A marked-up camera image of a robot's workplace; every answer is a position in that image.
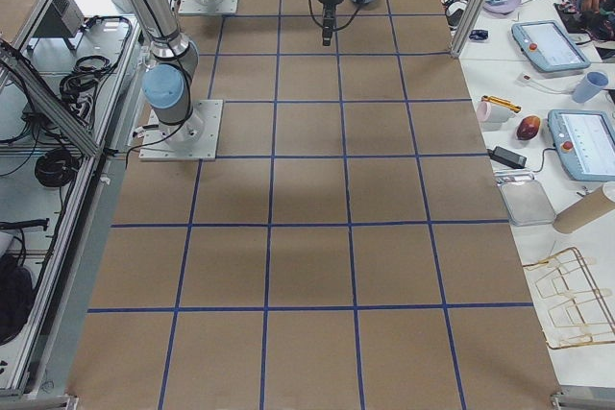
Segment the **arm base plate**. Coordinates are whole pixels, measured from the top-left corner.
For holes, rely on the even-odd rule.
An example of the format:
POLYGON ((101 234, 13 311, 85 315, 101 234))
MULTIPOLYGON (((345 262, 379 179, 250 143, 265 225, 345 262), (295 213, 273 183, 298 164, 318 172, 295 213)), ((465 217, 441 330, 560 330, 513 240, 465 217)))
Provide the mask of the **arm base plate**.
POLYGON ((222 120, 222 100, 198 100, 191 117, 175 133, 175 128, 159 124, 151 109, 149 124, 155 128, 144 134, 144 148, 138 154, 143 161, 191 161, 216 159, 222 120))
POLYGON ((238 0, 176 0, 179 15, 211 16, 236 14, 238 0))

